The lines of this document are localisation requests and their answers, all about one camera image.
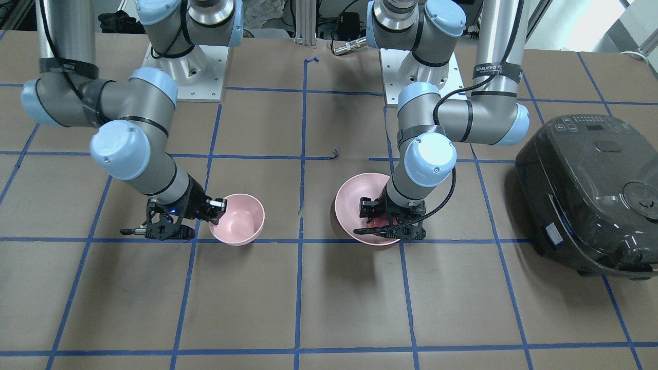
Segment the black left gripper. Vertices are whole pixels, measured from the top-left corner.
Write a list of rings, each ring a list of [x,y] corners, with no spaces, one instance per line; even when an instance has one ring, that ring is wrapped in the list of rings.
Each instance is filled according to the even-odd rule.
[[[366,219],[366,224],[373,218],[387,215],[389,229],[386,232],[383,229],[369,229],[362,227],[354,229],[357,235],[377,235],[401,239],[401,241],[422,241],[426,237],[426,230],[423,228],[423,221],[426,219],[425,201],[420,200],[411,206],[400,206],[390,199],[386,191],[372,200],[368,197],[360,199],[359,217]]]

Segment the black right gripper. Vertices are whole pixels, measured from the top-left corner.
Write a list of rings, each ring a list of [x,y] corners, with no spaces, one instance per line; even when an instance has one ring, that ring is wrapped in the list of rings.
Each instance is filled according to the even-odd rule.
[[[184,181],[186,186],[179,196],[165,199],[163,195],[150,196],[147,203],[147,219],[136,229],[120,229],[122,235],[141,235],[156,241],[190,241],[195,230],[182,224],[182,219],[198,219],[218,225],[226,213],[228,200],[212,199],[192,177]]]

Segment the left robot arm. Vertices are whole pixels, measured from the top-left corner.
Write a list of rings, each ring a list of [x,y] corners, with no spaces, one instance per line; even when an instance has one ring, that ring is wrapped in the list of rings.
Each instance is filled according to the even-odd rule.
[[[367,43],[410,52],[421,70],[444,71],[466,28],[454,1],[371,1]],[[484,1],[472,84],[444,92],[437,77],[416,77],[398,96],[399,162],[377,199],[360,199],[367,226],[357,235],[423,239],[425,199],[440,183],[456,184],[454,143],[510,146],[529,127],[528,109],[517,103],[527,36],[523,1]]]

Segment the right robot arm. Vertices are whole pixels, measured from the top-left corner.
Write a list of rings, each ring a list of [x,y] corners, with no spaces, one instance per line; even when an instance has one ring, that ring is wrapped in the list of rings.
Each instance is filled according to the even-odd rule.
[[[143,225],[121,234],[188,241],[195,232],[182,220],[215,226],[228,201],[207,196],[166,151],[178,83],[204,75],[202,45],[240,44],[244,7],[240,1],[138,1],[137,9],[152,56],[163,63],[117,82],[99,77],[91,4],[38,2],[40,76],[24,84],[21,104],[41,125],[97,129],[92,159],[148,197]]]

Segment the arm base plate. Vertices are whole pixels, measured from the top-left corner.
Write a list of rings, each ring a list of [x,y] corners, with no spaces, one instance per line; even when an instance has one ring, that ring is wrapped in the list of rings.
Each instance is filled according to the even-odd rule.
[[[151,45],[142,66],[160,68],[178,84],[178,102],[221,103],[232,49],[218,45],[196,45],[178,59],[154,59]]]
[[[431,67],[419,63],[410,51],[380,49],[379,52],[383,87],[392,104],[397,103],[402,89],[414,82],[430,82],[444,93],[464,87],[454,53],[447,65]]]

